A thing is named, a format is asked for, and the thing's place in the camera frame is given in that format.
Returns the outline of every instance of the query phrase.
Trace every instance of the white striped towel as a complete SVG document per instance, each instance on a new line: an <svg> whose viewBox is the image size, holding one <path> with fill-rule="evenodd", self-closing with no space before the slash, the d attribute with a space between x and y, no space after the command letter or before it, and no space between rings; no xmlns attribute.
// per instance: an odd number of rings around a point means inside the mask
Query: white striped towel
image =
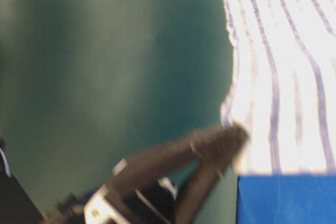
<svg viewBox="0 0 336 224"><path fill-rule="evenodd" d="M222 124L242 174L336 173L336 0L223 0L234 47Z"/></svg>

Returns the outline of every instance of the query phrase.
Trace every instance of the green table surface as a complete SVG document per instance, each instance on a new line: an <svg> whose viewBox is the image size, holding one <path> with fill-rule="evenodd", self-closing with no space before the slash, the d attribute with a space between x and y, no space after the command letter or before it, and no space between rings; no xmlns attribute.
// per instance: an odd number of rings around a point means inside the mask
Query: green table surface
<svg viewBox="0 0 336 224"><path fill-rule="evenodd" d="M41 211L123 157L219 123L232 75L222 0L0 5L0 135ZM235 204L230 170L196 223L234 223Z"/></svg>

